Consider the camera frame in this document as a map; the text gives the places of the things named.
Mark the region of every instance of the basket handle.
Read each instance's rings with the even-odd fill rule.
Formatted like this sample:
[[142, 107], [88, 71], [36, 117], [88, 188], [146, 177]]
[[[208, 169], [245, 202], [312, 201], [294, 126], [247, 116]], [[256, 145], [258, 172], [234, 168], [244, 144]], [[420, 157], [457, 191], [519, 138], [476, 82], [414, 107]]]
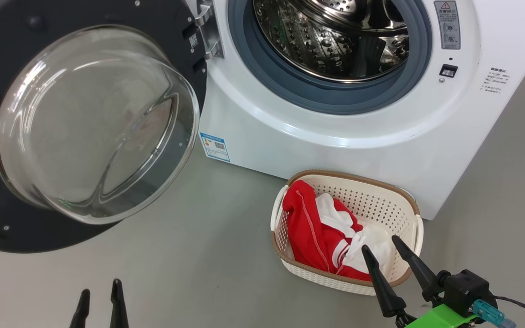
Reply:
[[422, 249], [422, 240], [425, 236], [425, 226], [422, 224], [422, 218], [419, 214], [415, 215], [415, 218], [417, 219], [417, 237], [415, 239], [414, 244], [414, 253], [417, 256], [421, 255], [421, 249]]
[[285, 192], [289, 188], [289, 185], [284, 185], [283, 188], [277, 194], [275, 199], [275, 204], [273, 205], [273, 212], [271, 213], [271, 231], [275, 231], [277, 228], [277, 220], [279, 219], [279, 213], [281, 212], [281, 204], [283, 203], [283, 197], [285, 197]]

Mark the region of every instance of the warning label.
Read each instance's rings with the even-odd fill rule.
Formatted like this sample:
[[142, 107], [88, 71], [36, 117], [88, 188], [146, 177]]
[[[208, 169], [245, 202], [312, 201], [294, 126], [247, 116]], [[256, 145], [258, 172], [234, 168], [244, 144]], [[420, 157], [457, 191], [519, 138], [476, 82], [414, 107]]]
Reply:
[[439, 19], [441, 48], [461, 49], [457, 3], [455, 1], [435, 1], [435, 9]]
[[506, 69], [492, 67], [479, 89], [483, 92], [500, 94], [502, 89], [508, 84], [510, 77]]

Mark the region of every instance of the qr code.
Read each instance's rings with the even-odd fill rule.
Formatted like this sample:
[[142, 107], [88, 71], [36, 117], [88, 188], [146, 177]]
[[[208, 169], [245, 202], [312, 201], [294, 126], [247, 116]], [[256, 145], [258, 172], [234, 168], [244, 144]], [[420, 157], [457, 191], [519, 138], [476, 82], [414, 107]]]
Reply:
[[196, 46], [198, 45], [198, 36], [197, 35], [192, 35], [190, 37], [190, 46], [191, 48], [195, 48]]

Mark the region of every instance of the white cloth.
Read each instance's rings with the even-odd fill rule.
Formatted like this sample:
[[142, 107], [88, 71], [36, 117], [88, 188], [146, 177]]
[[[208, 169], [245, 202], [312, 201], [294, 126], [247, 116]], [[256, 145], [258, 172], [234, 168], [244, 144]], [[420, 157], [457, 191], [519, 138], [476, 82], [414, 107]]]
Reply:
[[317, 204], [319, 220], [322, 224], [337, 229], [346, 238], [352, 239], [350, 245], [345, 239], [342, 239], [335, 248], [332, 254], [334, 266], [338, 267], [341, 263], [343, 266], [352, 267], [359, 272], [369, 273], [362, 254], [362, 246], [368, 245], [380, 264], [381, 272], [387, 277], [386, 269], [392, 255], [392, 240], [386, 230], [379, 226], [368, 224], [363, 225], [361, 231], [354, 231], [350, 214], [345, 210], [337, 211], [334, 207], [334, 199], [328, 193], [317, 196], [315, 203]]
[[356, 231], [352, 229], [352, 217], [345, 210], [335, 210], [334, 199], [328, 193], [321, 194], [315, 198], [319, 220], [326, 226], [337, 229], [344, 233], [346, 238], [352, 238]]
[[368, 245], [370, 251], [380, 264], [381, 272], [387, 277], [387, 264], [392, 255], [392, 240], [384, 228], [376, 225], [365, 225], [362, 231], [352, 237], [348, 253], [342, 265], [352, 267], [359, 272], [369, 273], [362, 254], [362, 246]]

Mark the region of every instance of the clothes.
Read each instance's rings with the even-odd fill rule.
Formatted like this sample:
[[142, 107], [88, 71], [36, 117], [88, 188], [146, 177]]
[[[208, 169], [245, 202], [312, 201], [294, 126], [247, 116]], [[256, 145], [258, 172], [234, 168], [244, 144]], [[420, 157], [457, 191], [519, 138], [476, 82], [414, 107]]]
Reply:
[[362, 245], [371, 248], [381, 268], [390, 259], [391, 241], [384, 229], [363, 227], [338, 199], [327, 193], [315, 197], [313, 187], [304, 181], [296, 181], [289, 187], [283, 210], [288, 212], [287, 231], [293, 256], [300, 263], [370, 281]]
[[334, 199], [328, 193], [317, 196], [315, 203], [322, 224], [341, 231], [346, 238], [354, 237], [356, 231], [360, 230], [352, 228], [354, 224], [358, 224], [357, 220], [352, 220], [352, 215], [345, 210], [335, 209]]
[[287, 232], [295, 260], [336, 273], [339, 267], [337, 260], [341, 258], [339, 253], [343, 251], [338, 245], [345, 235], [321, 223], [313, 187], [303, 181], [292, 184], [283, 199], [283, 210], [289, 213]]
[[359, 272], [368, 273], [366, 261], [362, 254], [363, 245], [370, 247], [370, 251], [380, 264], [380, 271], [386, 275], [387, 266], [392, 255], [392, 239], [388, 236], [385, 229], [375, 225], [364, 226], [362, 231], [356, 233], [352, 238], [348, 252], [342, 260], [342, 265]]

